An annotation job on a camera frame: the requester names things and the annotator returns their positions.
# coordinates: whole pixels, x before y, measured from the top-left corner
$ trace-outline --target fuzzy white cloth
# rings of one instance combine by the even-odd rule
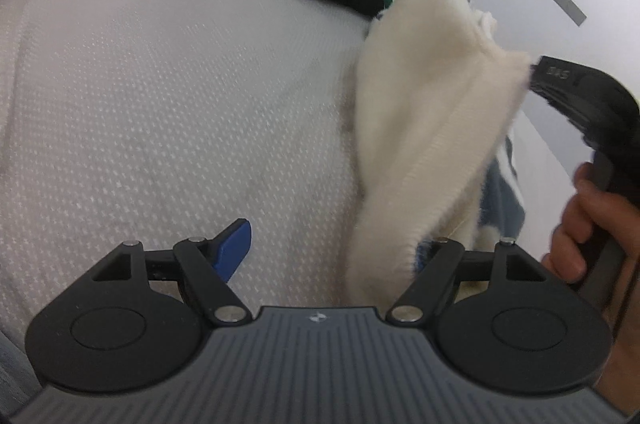
[[[494,27],[467,0],[397,0],[372,26],[357,67],[352,304],[384,313],[425,236],[475,244],[487,166],[529,83],[529,57],[501,49]]]

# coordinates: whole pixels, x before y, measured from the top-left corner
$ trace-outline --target finger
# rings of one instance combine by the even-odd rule
[[[553,262],[551,261],[551,255],[549,253],[546,253],[543,257],[542,260],[540,260],[540,263],[542,264],[543,267],[545,267],[551,274],[554,274],[555,276],[560,277],[560,274],[558,273],[558,271],[556,270],[556,268],[554,267]]]
[[[562,226],[558,226],[551,237],[549,258],[558,276],[567,283],[578,281],[587,269],[580,250]]]
[[[580,200],[577,196],[571,198],[564,208],[562,228],[578,244],[586,242],[593,233],[593,221],[580,206]]]
[[[589,180],[591,170],[593,170],[593,164],[591,164],[591,162],[580,164],[574,172],[574,186],[581,180]]]
[[[640,255],[640,211],[625,197],[604,193],[592,182],[576,184],[580,206],[594,223],[606,230],[626,253]]]

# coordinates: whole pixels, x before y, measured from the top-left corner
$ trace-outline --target bed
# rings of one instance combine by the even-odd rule
[[[238,217],[254,243],[231,285],[251,309],[342,302],[364,18],[316,0],[0,0],[0,18],[12,341],[119,242],[167,248]],[[524,114],[514,156],[519,243],[540,257],[570,180]]]

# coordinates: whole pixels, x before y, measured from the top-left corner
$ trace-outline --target gray gripper base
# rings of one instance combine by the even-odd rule
[[[421,332],[391,327],[373,309],[265,308],[252,324],[215,331],[193,362],[161,384],[118,396],[82,396],[49,386],[11,422],[617,424],[623,420],[588,389],[549,398],[492,393],[450,369]]]

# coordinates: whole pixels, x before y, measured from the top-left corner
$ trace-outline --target hand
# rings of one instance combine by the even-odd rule
[[[636,260],[640,257],[640,210],[619,195],[601,192],[588,181],[591,165],[583,164],[574,176],[577,194],[564,208],[562,223],[554,231],[551,249],[542,263],[566,282],[584,276],[586,264],[577,244],[586,242],[594,224],[605,229],[628,258],[616,283],[610,306],[603,314],[613,324]],[[618,339],[597,390],[626,413],[640,407],[640,286],[628,305]]]

